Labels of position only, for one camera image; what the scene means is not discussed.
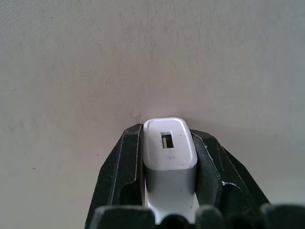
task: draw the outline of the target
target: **usb port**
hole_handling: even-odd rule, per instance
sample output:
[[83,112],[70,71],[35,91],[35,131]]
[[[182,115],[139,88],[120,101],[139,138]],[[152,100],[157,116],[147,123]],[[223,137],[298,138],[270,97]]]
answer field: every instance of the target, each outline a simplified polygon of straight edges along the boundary
[[163,149],[173,148],[173,139],[171,132],[161,132]]

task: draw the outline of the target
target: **white backdrop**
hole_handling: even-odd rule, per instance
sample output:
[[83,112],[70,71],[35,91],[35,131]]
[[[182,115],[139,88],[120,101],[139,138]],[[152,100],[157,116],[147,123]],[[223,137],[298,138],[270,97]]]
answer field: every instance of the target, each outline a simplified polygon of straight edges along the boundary
[[123,130],[178,116],[304,202],[305,1],[0,3],[0,222],[82,228]]

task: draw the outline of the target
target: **white usb charger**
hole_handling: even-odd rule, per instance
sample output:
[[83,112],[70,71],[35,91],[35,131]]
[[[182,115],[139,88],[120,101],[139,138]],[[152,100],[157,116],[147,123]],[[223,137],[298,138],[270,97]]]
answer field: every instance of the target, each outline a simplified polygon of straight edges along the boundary
[[194,222],[197,154],[185,121],[156,118],[144,123],[148,207],[159,224],[169,214]]

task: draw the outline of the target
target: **white wall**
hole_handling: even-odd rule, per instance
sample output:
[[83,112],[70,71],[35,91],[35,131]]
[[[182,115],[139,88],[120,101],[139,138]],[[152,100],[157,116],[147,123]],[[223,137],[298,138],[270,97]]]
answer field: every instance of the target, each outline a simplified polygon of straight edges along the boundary
[[305,202],[304,85],[304,0],[2,0],[1,228],[82,228],[122,131],[163,116]]

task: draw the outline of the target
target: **gray wall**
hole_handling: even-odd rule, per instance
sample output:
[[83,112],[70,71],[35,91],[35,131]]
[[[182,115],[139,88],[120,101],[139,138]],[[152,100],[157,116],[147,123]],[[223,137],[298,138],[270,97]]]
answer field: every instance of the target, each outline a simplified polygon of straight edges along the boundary
[[0,2],[0,222],[82,228],[122,131],[178,116],[305,202],[304,0]]

